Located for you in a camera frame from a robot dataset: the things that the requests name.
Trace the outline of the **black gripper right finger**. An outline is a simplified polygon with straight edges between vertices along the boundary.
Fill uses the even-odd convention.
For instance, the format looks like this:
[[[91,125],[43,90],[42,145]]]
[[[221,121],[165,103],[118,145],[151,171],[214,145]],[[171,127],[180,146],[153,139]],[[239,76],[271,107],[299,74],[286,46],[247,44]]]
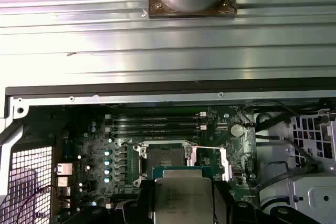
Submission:
[[[299,223],[299,213],[287,206],[273,207],[269,214],[246,201],[236,201],[226,181],[213,182],[216,223]]]

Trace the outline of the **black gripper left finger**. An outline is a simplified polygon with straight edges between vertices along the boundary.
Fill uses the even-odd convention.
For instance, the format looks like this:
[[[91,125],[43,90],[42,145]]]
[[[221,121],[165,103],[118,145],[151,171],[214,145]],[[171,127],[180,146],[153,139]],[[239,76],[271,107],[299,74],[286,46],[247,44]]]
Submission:
[[[121,207],[108,210],[90,206],[76,214],[76,223],[153,223],[150,212],[154,204],[154,181],[140,184],[137,200],[124,201]]]

